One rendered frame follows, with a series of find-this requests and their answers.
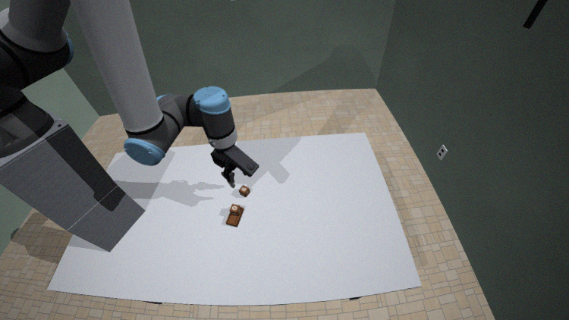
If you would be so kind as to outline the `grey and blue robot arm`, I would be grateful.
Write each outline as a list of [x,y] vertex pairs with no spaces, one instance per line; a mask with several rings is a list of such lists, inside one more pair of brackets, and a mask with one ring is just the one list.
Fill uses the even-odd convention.
[[10,0],[0,12],[0,158],[36,142],[54,124],[21,90],[71,62],[74,47],[63,27],[70,4],[134,161],[160,163],[184,127],[203,127],[215,149],[235,144],[231,103],[222,88],[156,98],[129,0]]

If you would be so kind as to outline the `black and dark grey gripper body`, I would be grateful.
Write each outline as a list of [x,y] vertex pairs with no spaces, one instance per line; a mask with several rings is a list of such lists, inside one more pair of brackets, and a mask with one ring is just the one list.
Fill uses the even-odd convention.
[[212,160],[214,161],[214,163],[221,168],[228,167],[229,171],[234,171],[236,166],[233,163],[231,163],[229,160],[227,160],[226,157],[223,156],[224,151],[231,149],[234,145],[226,149],[218,149],[218,150],[213,149],[213,152],[211,152],[210,155],[212,156]]

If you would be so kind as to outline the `brown wooden tray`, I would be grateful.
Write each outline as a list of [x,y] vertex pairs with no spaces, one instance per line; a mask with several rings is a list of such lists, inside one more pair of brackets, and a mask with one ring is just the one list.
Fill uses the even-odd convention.
[[240,211],[239,216],[232,215],[231,213],[229,213],[229,216],[228,216],[227,221],[226,221],[225,223],[226,223],[227,225],[231,225],[231,226],[237,227],[238,224],[239,224],[240,218],[241,218],[241,216],[242,216],[242,214],[243,214],[243,211],[244,211],[244,208],[241,207],[241,211]]

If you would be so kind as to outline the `brown cube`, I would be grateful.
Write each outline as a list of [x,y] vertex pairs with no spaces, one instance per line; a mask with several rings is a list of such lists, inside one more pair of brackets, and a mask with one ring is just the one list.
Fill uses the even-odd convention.
[[232,205],[231,205],[230,213],[231,213],[232,215],[239,216],[240,211],[241,211],[241,208],[240,208],[239,205],[235,205],[235,204],[232,204]]
[[240,195],[242,195],[242,196],[244,196],[244,197],[247,197],[247,196],[249,195],[249,193],[250,193],[250,189],[249,189],[248,187],[246,187],[246,186],[243,185],[243,186],[239,189],[239,193],[240,193]]

